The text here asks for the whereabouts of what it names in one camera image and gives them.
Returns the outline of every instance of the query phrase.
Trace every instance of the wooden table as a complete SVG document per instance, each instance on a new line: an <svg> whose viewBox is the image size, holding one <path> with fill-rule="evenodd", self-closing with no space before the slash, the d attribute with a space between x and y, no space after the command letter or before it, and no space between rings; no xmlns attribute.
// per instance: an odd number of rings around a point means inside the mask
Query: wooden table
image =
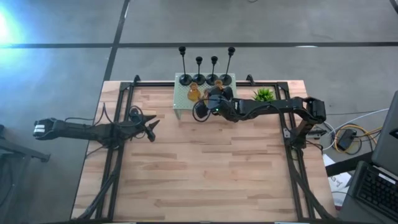
<svg viewBox="0 0 398 224"><path fill-rule="evenodd" d="M291 97L307 96L302 80L287 82ZM97 119L103 102L113 118L119 84L104 83ZM238 87L238 97L251 98L257 88ZM143 138L125 145L114 221L297 220L278 115L238 123L211 116L197 123L186 113L179 121L172 108L172 87L135 87L132 103L144 114L156 114L160 123L155 142ZM88 152L99 146L90 142ZM85 161L72 218L98 193L105 158L106 149L101 149ZM308 146L304 161L311 190L335 215L321 152ZM306 213L302 192L300 198Z"/></svg>

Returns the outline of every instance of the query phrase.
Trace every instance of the gray floor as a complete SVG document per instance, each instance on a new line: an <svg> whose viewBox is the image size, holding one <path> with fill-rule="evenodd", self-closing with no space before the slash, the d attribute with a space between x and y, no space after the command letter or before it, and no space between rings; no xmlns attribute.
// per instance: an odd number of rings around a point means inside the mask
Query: gray floor
<svg viewBox="0 0 398 224"><path fill-rule="evenodd" d="M13 1L0 3L6 31L1 42L112 43L123 0ZM397 41L398 15L388 0L137 0L130 3L121 42ZM37 119L94 115L110 49L0 49L0 123L8 140L51 153L32 161L9 223L69 218L87 142L36 141ZM226 49L188 49L187 70L203 71ZM328 113L387 108L397 90L397 47L238 48L230 71L244 78L304 79L309 95ZM177 49L119 49L111 80L171 80L182 69ZM385 113L358 120L382 125ZM329 116L338 126L356 115ZM347 155L328 150L334 160Z"/></svg>

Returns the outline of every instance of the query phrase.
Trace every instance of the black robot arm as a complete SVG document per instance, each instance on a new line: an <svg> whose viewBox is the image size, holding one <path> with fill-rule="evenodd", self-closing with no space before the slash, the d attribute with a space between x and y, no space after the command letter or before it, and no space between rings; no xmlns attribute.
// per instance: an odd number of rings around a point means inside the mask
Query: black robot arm
<svg viewBox="0 0 398 224"><path fill-rule="evenodd" d="M228 121L238 122L254 119L264 114L280 114L293 112L302 118L301 123L295 129L289 130L286 124L282 124L285 134L290 135L289 144L295 147L305 147L305 137L314 125L322 124L326 120L325 103L316 98L294 97L289 100L274 100L261 102L232 98L227 100L222 95L211 95L207 104L197 104L195 111L199 117L206 113L220 115Z"/></svg>
<svg viewBox="0 0 398 224"><path fill-rule="evenodd" d="M85 139L98 141L105 147L115 148L125 140L144 133L149 141L155 141L156 136L153 129L159 121L146 126L146 122L155 117L156 115L142 115L138 114L138 111L132 110L129 121L94 126L70 123L55 118L41 119L35 122L33 136L37 140L51 140L59 137Z"/></svg>

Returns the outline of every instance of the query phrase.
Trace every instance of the green plant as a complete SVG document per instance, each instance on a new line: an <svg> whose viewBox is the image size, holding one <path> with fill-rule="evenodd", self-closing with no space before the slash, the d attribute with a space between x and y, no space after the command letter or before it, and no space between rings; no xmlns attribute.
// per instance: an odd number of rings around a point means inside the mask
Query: green plant
<svg viewBox="0 0 398 224"><path fill-rule="evenodd" d="M258 89L257 92L253 91L256 94L253 99L256 101L262 102L270 102L274 100L274 92L269 89L261 88Z"/></svg>

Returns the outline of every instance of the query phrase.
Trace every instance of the black laptop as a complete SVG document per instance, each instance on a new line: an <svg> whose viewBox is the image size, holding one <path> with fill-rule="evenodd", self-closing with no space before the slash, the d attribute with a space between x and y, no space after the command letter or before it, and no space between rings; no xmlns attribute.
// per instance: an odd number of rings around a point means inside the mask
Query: black laptop
<svg viewBox="0 0 398 224"><path fill-rule="evenodd" d="M358 163L339 218L365 223L398 223L398 91L395 92L372 163Z"/></svg>

